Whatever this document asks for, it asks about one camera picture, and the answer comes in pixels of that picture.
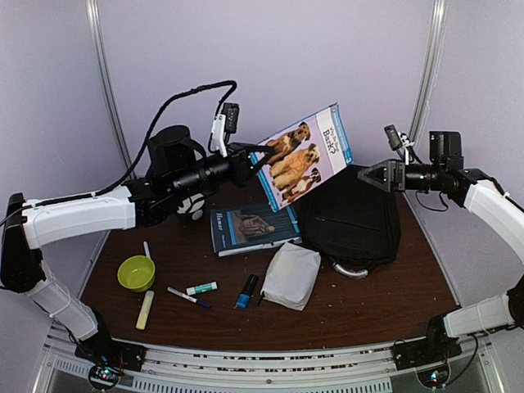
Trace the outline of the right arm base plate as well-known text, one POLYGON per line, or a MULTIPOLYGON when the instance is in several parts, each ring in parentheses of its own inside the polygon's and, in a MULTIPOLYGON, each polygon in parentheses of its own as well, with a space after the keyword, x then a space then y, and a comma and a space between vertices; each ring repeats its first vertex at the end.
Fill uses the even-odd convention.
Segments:
POLYGON ((429 364, 442 363, 462 354, 457 341, 444 344, 429 344, 427 339, 396 343, 391 353, 398 370, 421 368, 429 364))

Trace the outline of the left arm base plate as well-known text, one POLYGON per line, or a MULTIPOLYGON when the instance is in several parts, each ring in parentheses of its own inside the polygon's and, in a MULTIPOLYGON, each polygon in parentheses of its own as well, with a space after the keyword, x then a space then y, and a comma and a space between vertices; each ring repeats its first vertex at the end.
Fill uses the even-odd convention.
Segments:
POLYGON ((101 354, 94 354, 86 346, 76 346, 75 356, 86 359, 98 366, 109 366, 117 371, 140 372, 146 358, 145 346, 122 341, 114 341, 108 349, 103 349, 101 354))

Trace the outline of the black student bag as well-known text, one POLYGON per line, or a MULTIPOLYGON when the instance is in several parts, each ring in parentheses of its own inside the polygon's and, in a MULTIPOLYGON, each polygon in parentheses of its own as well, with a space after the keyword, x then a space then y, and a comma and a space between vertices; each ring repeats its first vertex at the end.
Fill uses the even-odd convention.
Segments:
POLYGON ((348 278, 366 278, 398 255, 401 225, 394 194, 358 179, 351 165, 294 206, 302 244, 348 278))

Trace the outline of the dog picture book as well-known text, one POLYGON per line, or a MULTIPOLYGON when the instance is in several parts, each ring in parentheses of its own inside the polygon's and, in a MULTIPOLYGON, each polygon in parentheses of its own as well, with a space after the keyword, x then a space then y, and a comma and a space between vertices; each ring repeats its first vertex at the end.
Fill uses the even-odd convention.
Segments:
POLYGON ((274 154, 257 173, 274 212, 291 205, 354 163, 336 102, 259 144, 274 149, 274 154))

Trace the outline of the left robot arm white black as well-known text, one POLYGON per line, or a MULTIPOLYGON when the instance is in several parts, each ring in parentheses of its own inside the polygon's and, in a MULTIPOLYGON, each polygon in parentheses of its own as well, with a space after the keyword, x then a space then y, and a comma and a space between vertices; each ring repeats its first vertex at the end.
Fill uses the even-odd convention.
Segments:
POLYGON ((213 152, 190 136, 188 127, 162 129, 147 141, 151 164, 143 178, 126 179, 112 191, 27 201, 11 195, 2 222, 1 283, 28 296, 63 324, 101 364, 118 356, 102 316, 70 294, 43 260, 42 247, 69 237, 157 225, 180 213, 191 197, 207 197, 223 183, 246 185, 274 149, 220 141, 213 152))

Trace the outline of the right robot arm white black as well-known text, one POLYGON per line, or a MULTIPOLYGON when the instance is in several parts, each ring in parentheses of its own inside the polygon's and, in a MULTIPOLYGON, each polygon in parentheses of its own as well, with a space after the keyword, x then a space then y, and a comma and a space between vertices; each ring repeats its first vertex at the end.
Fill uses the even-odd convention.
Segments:
MULTIPOLYGON (((392 125, 385 128, 392 150, 404 149, 401 160, 384 160, 362 169, 358 178, 384 192, 438 192, 490 226, 515 252, 523 256, 523 209, 498 181, 463 163, 461 135, 455 131, 429 133, 429 163, 423 163, 413 144, 392 125)), ((437 361, 462 336, 523 325, 523 283, 503 295, 482 300, 433 318, 420 343, 420 355, 437 361)))

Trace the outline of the blue Hamer book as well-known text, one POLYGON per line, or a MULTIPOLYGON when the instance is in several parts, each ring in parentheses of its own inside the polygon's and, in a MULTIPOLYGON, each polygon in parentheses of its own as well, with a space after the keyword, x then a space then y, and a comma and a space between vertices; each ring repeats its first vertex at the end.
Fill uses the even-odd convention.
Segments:
POLYGON ((297 215, 290 206, 277 212, 265 203, 212 210, 210 230, 214 253, 219 257, 302 242, 297 215))

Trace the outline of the white fabric pouch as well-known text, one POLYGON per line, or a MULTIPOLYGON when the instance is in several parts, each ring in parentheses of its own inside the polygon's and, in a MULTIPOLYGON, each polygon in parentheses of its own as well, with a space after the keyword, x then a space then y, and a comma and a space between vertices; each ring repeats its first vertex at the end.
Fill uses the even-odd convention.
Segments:
POLYGON ((263 300, 302 311, 313 292, 321 255, 302 246, 283 244, 266 270, 260 290, 263 300))

